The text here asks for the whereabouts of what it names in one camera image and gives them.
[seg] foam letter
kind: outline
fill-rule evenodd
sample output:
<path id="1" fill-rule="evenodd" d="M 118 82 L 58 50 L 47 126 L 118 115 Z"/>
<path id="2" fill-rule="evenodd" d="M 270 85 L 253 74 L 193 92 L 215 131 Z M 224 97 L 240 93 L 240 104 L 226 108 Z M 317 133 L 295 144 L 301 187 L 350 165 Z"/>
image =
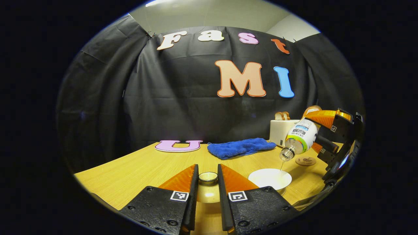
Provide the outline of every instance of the foam letter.
<path id="1" fill-rule="evenodd" d="M 234 96 L 235 91 L 231 89 L 231 82 L 240 95 L 244 94 L 247 84 L 250 84 L 250 89 L 247 92 L 249 96 L 265 96 L 266 92 L 263 89 L 260 74 L 261 64 L 248 62 L 243 73 L 230 60 L 218 60 L 215 65 L 221 70 L 221 89 L 218 91 L 218 96 Z"/>
<path id="2" fill-rule="evenodd" d="M 163 36 L 163 42 L 161 43 L 161 46 L 159 46 L 157 48 L 157 50 L 164 50 L 167 48 L 170 48 L 172 46 L 174 46 L 174 44 L 172 44 L 171 42 L 178 42 L 180 40 L 180 35 L 186 35 L 187 32 L 186 31 L 181 31 L 181 32 L 177 32 L 177 33 L 171 33 L 171 34 L 167 34 Z"/>
<path id="3" fill-rule="evenodd" d="M 280 91 L 279 95 L 284 98 L 292 98 L 295 96 L 295 93 L 293 93 L 292 88 L 290 87 L 289 82 L 289 70 L 282 67 L 274 67 L 274 71 L 276 71 L 277 75 L 279 75 L 279 81 L 280 81 Z"/>
<path id="4" fill-rule="evenodd" d="M 156 150 L 163 152 L 190 152 L 195 151 L 200 148 L 200 142 L 202 140 L 188 140 L 186 143 L 189 143 L 188 147 L 184 148 L 175 148 L 173 147 L 175 143 L 179 143 L 179 140 L 161 140 L 159 144 L 155 146 Z"/>
<path id="5" fill-rule="evenodd" d="M 276 44 L 277 48 L 279 48 L 279 50 L 285 54 L 290 54 L 290 52 L 288 50 L 285 49 L 285 44 L 282 43 L 279 39 L 272 39 L 272 41 Z"/>
<path id="6" fill-rule="evenodd" d="M 222 32 L 219 30 L 208 30 L 202 32 L 197 39 L 199 41 L 222 41 L 224 37 L 222 37 Z"/>
<path id="7" fill-rule="evenodd" d="M 258 40 L 251 33 L 239 33 L 240 41 L 246 44 L 258 44 Z"/>

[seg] coaster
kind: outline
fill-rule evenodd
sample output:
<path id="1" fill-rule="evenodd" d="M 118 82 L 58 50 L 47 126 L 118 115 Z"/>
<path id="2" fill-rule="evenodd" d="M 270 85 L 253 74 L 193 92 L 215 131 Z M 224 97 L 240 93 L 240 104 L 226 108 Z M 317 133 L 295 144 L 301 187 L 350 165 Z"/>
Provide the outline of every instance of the coaster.
<path id="1" fill-rule="evenodd" d="M 316 159 L 315 158 L 307 158 L 307 157 L 297 157 L 295 159 L 296 163 L 301 166 L 312 166 L 315 165 Z"/>

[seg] blue microfiber cloth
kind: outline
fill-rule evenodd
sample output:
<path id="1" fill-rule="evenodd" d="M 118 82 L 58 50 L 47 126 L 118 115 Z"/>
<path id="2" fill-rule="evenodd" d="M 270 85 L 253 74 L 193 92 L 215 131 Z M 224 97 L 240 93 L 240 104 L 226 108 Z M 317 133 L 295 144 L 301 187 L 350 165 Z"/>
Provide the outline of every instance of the blue microfiber cloth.
<path id="1" fill-rule="evenodd" d="M 208 145 L 208 150 L 218 158 L 225 160 L 233 156 L 250 155 L 261 150 L 274 149 L 275 147 L 275 143 L 269 143 L 263 138 L 255 138 L 228 143 L 212 143 Z"/>

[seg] wooden table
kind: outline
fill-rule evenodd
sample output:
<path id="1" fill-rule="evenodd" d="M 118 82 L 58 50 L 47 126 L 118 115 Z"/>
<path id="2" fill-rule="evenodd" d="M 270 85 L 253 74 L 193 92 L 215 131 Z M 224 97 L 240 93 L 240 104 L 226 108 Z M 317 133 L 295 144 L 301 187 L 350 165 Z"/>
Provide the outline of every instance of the wooden table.
<path id="1" fill-rule="evenodd" d="M 193 164 L 198 164 L 199 173 L 203 173 L 217 172 L 217 166 L 221 163 L 244 177 L 259 169 L 280 169 L 282 164 L 279 158 L 282 148 L 278 146 L 270 151 L 221 160 L 209 153 L 207 144 L 202 144 L 199 150 L 185 153 L 161 152 L 154 148 L 157 144 L 76 173 L 75 177 L 88 191 L 97 194 L 120 210 L 146 186 L 158 187 Z M 181 148 L 188 145 L 188 143 L 177 143 L 174 147 Z M 317 153 L 313 149 L 300 156 L 313 157 L 317 161 L 313 166 L 300 166 L 293 159 L 284 163 L 283 170 L 292 176 L 292 182 L 283 195 L 290 204 L 316 195 L 324 187 L 321 178 L 326 173 L 326 164 L 316 157 Z M 227 232 L 222 231 L 220 209 L 219 202 L 210 204 L 197 202 L 195 230 L 191 232 L 192 235 L 226 235 Z"/>

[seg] letter m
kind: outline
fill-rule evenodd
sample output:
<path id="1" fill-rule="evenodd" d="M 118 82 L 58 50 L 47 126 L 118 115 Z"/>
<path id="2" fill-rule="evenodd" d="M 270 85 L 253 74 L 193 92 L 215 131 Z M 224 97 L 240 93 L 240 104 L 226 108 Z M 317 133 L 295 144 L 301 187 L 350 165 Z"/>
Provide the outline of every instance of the letter m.
<path id="1" fill-rule="evenodd" d="M 231 97 L 235 95 L 235 91 L 231 89 L 231 82 L 240 95 L 244 94 L 249 84 L 250 88 L 247 92 L 249 96 L 265 96 L 266 92 L 263 89 L 260 74 L 261 64 L 248 62 L 243 73 L 230 60 L 218 60 L 215 65 L 221 70 L 221 89 L 218 91 L 218 96 Z"/>

